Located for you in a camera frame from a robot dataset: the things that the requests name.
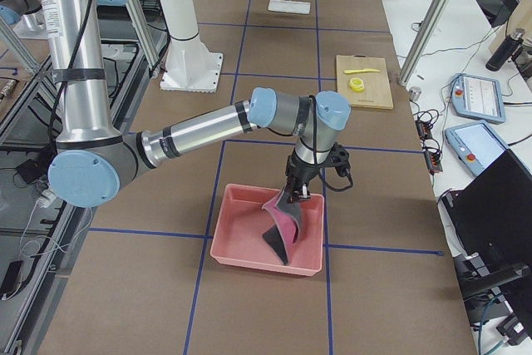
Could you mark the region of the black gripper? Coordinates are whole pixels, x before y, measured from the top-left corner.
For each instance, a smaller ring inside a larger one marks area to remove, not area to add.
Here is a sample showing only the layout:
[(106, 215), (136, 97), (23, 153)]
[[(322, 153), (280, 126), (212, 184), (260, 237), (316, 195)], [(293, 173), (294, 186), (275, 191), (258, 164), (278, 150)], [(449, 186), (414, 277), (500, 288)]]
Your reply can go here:
[(326, 167), (328, 156), (321, 163), (307, 163), (302, 160), (294, 150), (287, 159), (285, 175), (287, 176), (286, 185), (283, 188), (283, 201), (287, 204), (298, 203), (311, 199), (311, 193), (308, 189), (309, 182), (318, 176), (321, 180), (323, 174), (320, 172)]

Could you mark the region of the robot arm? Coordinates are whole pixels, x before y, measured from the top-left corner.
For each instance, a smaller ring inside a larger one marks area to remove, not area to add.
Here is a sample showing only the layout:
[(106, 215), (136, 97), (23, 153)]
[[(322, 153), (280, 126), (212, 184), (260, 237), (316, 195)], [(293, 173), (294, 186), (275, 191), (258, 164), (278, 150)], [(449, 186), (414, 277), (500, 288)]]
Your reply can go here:
[(111, 120), (96, 2), (41, 0), (58, 90), (52, 117), (62, 122), (47, 175), (59, 198), (97, 207), (165, 160), (258, 128), (298, 139), (286, 167), (289, 202), (307, 200), (310, 181), (325, 168), (350, 177), (349, 155), (337, 136), (351, 109), (335, 91), (295, 96), (258, 87), (247, 101), (160, 131), (120, 132)]

